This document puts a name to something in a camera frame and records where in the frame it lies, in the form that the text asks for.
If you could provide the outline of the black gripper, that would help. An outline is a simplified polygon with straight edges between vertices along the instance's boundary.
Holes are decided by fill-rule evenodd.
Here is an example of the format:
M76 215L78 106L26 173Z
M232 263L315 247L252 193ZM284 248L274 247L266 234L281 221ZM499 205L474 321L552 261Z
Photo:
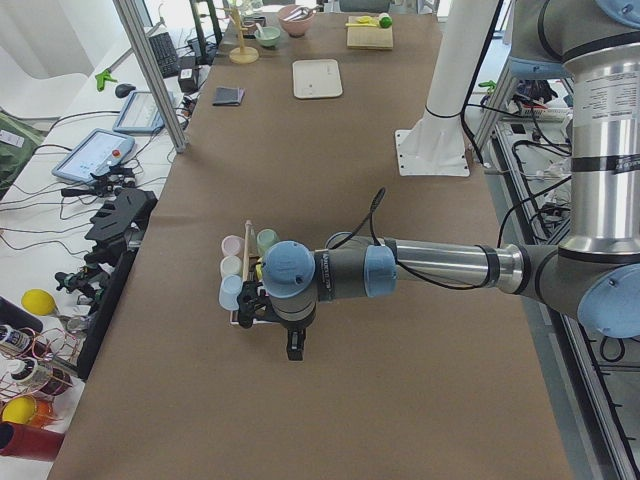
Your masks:
M279 323L270 298L266 294L261 282L245 281L237 296L237 322L245 329L251 328L256 322ZM306 330L288 329L286 353L289 361L302 361L304 358L304 344Z

